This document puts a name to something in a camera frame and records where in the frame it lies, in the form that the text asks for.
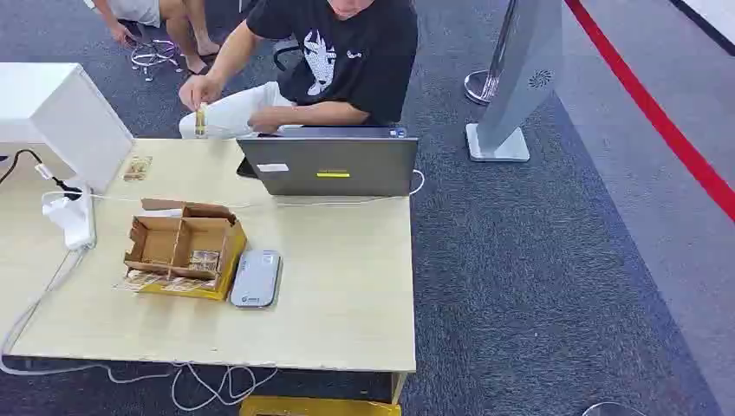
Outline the person's right hand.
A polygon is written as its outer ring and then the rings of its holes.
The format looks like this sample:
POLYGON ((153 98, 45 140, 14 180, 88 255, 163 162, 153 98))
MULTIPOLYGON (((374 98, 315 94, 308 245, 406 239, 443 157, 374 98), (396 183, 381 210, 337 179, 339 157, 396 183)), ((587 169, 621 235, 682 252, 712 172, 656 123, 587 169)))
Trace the person's right hand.
POLYGON ((179 89, 179 99, 192 112, 203 103, 212 104, 223 92, 224 83, 213 75, 193 75, 179 89))

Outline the person's left hand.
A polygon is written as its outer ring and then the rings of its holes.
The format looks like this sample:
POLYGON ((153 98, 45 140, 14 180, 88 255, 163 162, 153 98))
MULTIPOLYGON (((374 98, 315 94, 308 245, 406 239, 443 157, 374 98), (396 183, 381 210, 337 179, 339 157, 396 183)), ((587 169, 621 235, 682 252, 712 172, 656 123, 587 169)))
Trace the person's left hand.
POLYGON ((274 133, 286 123, 284 117, 289 115, 290 110, 290 107, 264 107, 251 115, 248 126, 254 132, 274 133))

